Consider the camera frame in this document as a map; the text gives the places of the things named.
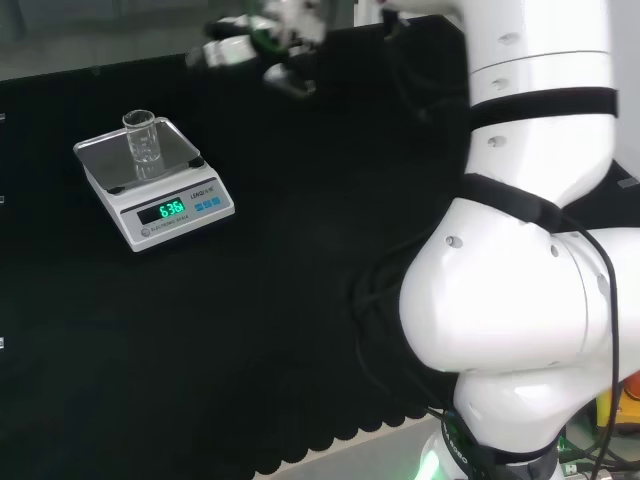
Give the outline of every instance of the black cable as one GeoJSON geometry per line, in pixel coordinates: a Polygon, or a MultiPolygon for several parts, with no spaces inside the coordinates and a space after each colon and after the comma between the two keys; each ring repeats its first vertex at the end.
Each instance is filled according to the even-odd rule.
{"type": "MultiPolygon", "coordinates": [[[[584,458],[584,459],[587,459],[587,460],[591,460],[591,461],[592,461],[592,462],[594,462],[594,464],[595,464],[595,462],[596,462],[596,460],[597,460],[597,457],[596,457],[595,455],[592,455],[592,452],[594,452],[594,451],[596,451],[596,450],[598,449],[598,444],[597,444],[597,443],[596,443],[595,445],[592,445],[592,446],[591,446],[591,447],[589,447],[588,449],[583,450],[583,449],[581,449],[580,447],[577,447],[576,445],[574,445],[573,443],[571,443],[571,442],[570,442],[569,440],[567,440],[566,438],[565,438],[564,440],[565,440],[565,444],[566,444],[566,445],[567,445],[571,450],[573,450],[573,451],[575,451],[575,452],[578,452],[578,454],[579,454],[580,456],[579,456],[579,457],[577,457],[577,458],[571,458],[571,459],[569,459],[569,460],[563,460],[561,463],[570,463],[570,462],[574,462],[574,461],[576,461],[576,460],[580,460],[580,459],[583,459],[583,458],[584,458]]],[[[620,467],[620,465],[619,465],[619,464],[615,463],[614,461],[607,460],[607,459],[605,459],[605,460],[603,461],[603,465],[602,465],[602,466],[605,466],[605,467],[607,467],[607,468],[610,468],[610,467],[619,468],[619,467],[620,467]]]]}
{"type": "Polygon", "coordinates": [[[611,343],[612,343],[612,367],[611,367],[611,410],[609,412],[609,423],[601,442],[601,449],[598,457],[596,458],[593,472],[591,473],[591,480],[596,480],[598,477],[598,471],[602,467],[605,460],[605,456],[609,450],[611,444],[611,438],[613,437],[613,431],[615,429],[616,415],[618,414],[618,407],[620,406],[620,389],[618,383],[620,381],[620,332],[618,326],[618,282],[616,280],[616,272],[611,262],[611,258],[607,254],[607,251],[600,245],[600,243],[593,238],[593,236],[576,222],[574,219],[567,215],[563,215],[567,224],[573,227],[579,232],[592,246],[596,249],[598,254],[602,257],[607,273],[609,275],[609,305],[611,309],[611,343]]]}

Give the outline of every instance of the scale weighing pan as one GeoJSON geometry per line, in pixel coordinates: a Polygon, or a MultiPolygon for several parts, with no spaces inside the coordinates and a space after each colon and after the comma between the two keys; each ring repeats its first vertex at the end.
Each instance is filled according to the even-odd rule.
{"type": "Polygon", "coordinates": [[[110,193],[129,190],[196,166],[189,165],[190,162],[201,164],[200,151],[167,118],[156,119],[156,130],[162,159],[147,168],[159,168],[161,174],[156,172],[152,178],[142,170],[144,164],[136,165],[133,161],[124,128],[78,143],[73,151],[98,185],[110,193]]]}

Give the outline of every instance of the white floor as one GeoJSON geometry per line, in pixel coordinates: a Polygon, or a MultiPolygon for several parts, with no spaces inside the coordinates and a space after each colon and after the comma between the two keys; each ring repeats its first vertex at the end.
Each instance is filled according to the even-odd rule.
{"type": "MultiPolygon", "coordinates": [[[[399,428],[387,425],[373,433],[360,431],[347,442],[335,440],[325,452],[309,452],[302,462],[283,463],[270,476],[272,480],[414,480],[422,448],[429,436],[439,428],[433,417],[409,420],[399,428]]],[[[569,440],[581,448],[594,440],[582,422],[567,428],[569,440]]],[[[640,436],[614,438],[611,450],[629,461],[640,460],[640,436]]]]}

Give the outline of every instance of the black cloth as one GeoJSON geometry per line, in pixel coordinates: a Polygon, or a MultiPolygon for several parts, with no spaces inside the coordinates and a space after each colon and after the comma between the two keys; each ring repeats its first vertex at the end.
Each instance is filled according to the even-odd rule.
{"type": "MultiPolygon", "coordinates": [[[[461,34],[422,25],[408,61],[464,81],[461,34]]],[[[0,84],[0,478],[247,479],[403,421],[356,361],[347,290],[438,219],[468,112],[441,102],[416,122],[384,51],[377,27],[332,35],[330,95],[308,105],[258,71],[190,73],[181,57],[0,84]],[[138,255],[72,151],[137,108],[174,121],[237,209],[138,255]]],[[[571,213],[640,225],[639,199],[610,180],[571,213]]],[[[380,308],[397,321],[397,298],[380,308]]]]}

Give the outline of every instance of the clear glass cup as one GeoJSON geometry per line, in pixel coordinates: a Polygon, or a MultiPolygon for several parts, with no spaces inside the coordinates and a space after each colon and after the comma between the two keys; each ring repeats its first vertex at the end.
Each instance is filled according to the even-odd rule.
{"type": "Polygon", "coordinates": [[[127,130],[129,149],[134,162],[150,163],[160,160],[160,142],[156,117],[147,110],[134,110],[122,117],[127,130]]]}

